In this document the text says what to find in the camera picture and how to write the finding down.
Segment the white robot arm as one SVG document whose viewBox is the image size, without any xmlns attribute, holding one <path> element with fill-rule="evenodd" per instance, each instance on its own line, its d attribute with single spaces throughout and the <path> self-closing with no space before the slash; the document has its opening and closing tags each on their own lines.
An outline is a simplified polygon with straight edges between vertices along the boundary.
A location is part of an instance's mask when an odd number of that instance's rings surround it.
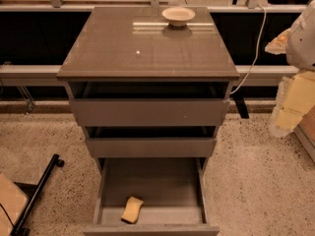
<svg viewBox="0 0 315 236">
<path fill-rule="evenodd" d="M 269 131 L 277 137 L 292 133 L 315 105 L 315 1 L 311 1 L 300 16 L 265 47 L 271 54 L 284 54 L 286 62 L 298 69 L 290 79 L 279 83 L 276 106 Z"/>
</svg>

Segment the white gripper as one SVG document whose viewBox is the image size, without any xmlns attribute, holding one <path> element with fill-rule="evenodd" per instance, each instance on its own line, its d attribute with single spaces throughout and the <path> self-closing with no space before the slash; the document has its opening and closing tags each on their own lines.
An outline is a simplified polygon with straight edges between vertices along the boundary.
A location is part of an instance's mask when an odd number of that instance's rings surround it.
<svg viewBox="0 0 315 236">
<path fill-rule="evenodd" d="M 284 30 L 265 51 L 274 55 L 286 54 L 290 29 Z M 302 70 L 292 78 L 283 77 L 279 83 L 276 106 L 273 109 L 269 131 L 276 138 L 292 133 L 304 115 L 315 106 L 315 73 Z"/>
</svg>

